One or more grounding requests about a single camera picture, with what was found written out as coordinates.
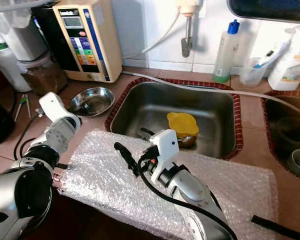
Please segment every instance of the black strap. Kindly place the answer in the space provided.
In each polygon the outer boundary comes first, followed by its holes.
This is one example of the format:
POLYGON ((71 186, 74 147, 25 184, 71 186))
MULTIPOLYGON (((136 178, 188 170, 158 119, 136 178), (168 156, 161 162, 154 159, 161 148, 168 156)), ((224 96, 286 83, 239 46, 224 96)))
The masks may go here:
POLYGON ((265 227, 267 229, 273 230, 273 231, 277 232, 278 234, 281 234, 288 238, 300 240, 300 232, 286 228, 285 226, 282 226, 276 222, 264 219, 264 218, 256 216, 256 215, 253 215, 251 222, 258 224, 262 227, 265 227))

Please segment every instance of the white tile wall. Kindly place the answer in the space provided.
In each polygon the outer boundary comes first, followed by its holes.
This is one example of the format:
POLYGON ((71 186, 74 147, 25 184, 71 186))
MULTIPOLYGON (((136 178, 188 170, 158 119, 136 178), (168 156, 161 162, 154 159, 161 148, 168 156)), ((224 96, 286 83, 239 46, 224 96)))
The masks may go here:
MULTIPOLYGON (((166 31, 176 14, 175 0, 111 0, 123 56, 130 56, 151 45, 166 31)), ((240 22, 240 46, 232 72, 249 57, 261 57, 271 47, 276 35, 297 24, 244 19, 233 15, 226 0, 205 0, 205 17, 194 17, 193 50, 188 58, 181 52, 181 39, 185 37, 186 18, 180 16, 174 28, 158 46, 149 52, 125 59, 126 66, 166 70, 212 73, 222 31, 229 22, 240 22)))

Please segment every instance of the stainless steel bowl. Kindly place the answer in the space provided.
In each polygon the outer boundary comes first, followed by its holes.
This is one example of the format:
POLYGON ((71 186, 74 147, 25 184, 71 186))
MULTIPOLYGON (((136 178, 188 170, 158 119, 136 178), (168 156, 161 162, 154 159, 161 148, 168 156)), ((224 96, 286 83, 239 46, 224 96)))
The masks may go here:
POLYGON ((107 111, 115 102, 115 95, 104 87, 83 90, 72 98, 69 111, 80 117, 94 117, 107 111))

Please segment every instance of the countertop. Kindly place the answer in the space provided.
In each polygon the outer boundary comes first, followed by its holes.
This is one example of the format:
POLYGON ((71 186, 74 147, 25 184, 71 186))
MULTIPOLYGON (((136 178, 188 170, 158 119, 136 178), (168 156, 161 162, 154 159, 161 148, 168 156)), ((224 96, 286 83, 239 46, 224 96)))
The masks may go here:
MULTIPOLYGON (((199 82, 213 82, 212 75, 208 73, 197 72, 182 72, 159 70, 139 67, 124 67, 125 71, 142 73, 158 78, 178 79, 178 80, 192 80, 199 82)), ((112 90, 116 99, 119 99, 126 86, 136 76, 122 74, 115 83, 100 83, 100 82, 83 82, 83 81, 69 81, 68 86, 59 93, 64 104, 67 106, 71 98, 78 92, 92 87, 106 87, 112 90)), ((249 91, 255 93, 266 93, 271 91, 268 82, 263 79, 261 84, 254 88, 247 88, 240 84, 239 77, 231 76, 229 82, 225 83, 234 90, 249 91)), ((18 103, 22 94, 18 94, 18 103)), ((30 92, 30 107, 34 114, 35 108, 39 106, 39 97, 30 92)), ((8 110, 11 108, 13 102, 12 88, 4 89, 0 92, 0 103, 8 110)), ((243 135, 243 148, 238 155, 230 159, 230 161, 258 166, 262 168, 271 169, 277 180, 278 200, 279 200, 279 223, 300 232, 300 178, 294 176, 287 171, 272 155, 269 150, 267 130, 264 120, 264 111, 261 99, 252 96, 240 96, 241 104, 241 122, 243 135)), ((80 131, 74 136, 69 144, 69 148, 60 159, 60 163, 67 164, 76 149, 81 143, 81 139, 87 132, 93 129, 105 130, 105 120, 108 117, 111 109, 101 116, 94 118, 82 118, 82 126, 80 131)), ((0 172, 4 171, 13 163, 13 150, 17 143, 20 134, 29 120, 27 108, 22 107, 18 120, 12 134, 0 144, 0 172)), ((50 120, 45 116, 36 119, 23 140, 35 138, 41 134, 44 129, 50 125, 50 120)), ((62 169, 56 168, 55 173, 61 174, 62 169)))

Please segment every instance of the kitchen sink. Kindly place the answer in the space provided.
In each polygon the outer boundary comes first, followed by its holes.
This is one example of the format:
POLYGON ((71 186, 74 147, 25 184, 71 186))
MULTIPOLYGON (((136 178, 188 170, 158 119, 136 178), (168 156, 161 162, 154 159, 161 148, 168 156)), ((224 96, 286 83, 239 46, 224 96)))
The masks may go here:
POLYGON ((234 99, 230 94, 142 82, 131 88, 117 108, 110 123, 113 133, 149 139, 142 128, 157 133, 169 128, 168 113, 188 113, 196 119, 199 133, 191 148, 181 150, 222 158, 236 145, 234 99))
MULTIPOLYGON (((300 109, 300 92, 277 92, 274 96, 300 109)), ((299 142, 290 141, 290 139, 300 138, 300 127, 294 129, 293 126, 295 124, 293 121, 294 119, 300 121, 300 113, 281 103, 271 100, 264 100, 263 106, 265 107, 267 117, 266 124, 269 130, 268 141, 270 150, 278 157, 278 160, 287 167, 287 159, 290 154, 293 150, 300 148, 299 142), (285 125, 281 126, 282 120, 284 119, 288 119, 289 121, 285 121, 285 125), (289 133, 289 138, 286 137, 286 134, 282 134, 282 131, 280 130, 282 128, 292 129, 287 132, 289 133)))

